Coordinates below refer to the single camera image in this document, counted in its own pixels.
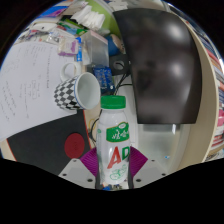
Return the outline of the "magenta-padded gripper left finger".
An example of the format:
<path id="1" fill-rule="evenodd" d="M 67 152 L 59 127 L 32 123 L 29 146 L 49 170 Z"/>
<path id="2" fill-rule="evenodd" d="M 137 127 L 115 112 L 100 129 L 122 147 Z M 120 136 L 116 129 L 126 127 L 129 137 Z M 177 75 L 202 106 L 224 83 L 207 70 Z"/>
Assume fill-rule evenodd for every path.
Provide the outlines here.
<path id="1" fill-rule="evenodd" d="M 59 174 L 59 177 L 78 186 L 94 189 L 98 174 L 98 159 L 96 149 L 85 153 L 80 159 L 72 158 Z"/>

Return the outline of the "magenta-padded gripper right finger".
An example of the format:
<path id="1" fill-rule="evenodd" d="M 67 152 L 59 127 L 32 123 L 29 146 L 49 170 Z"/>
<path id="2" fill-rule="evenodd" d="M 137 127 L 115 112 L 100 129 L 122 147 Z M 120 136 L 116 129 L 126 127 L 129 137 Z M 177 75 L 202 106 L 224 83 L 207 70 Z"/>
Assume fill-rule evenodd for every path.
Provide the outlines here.
<path id="1" fill-rule="evenodd" d="M 128 185 L 141 188 L 166 176 L 166 171 L 154 159 L 148 159 L 134 147 L 130 148 Z"/>

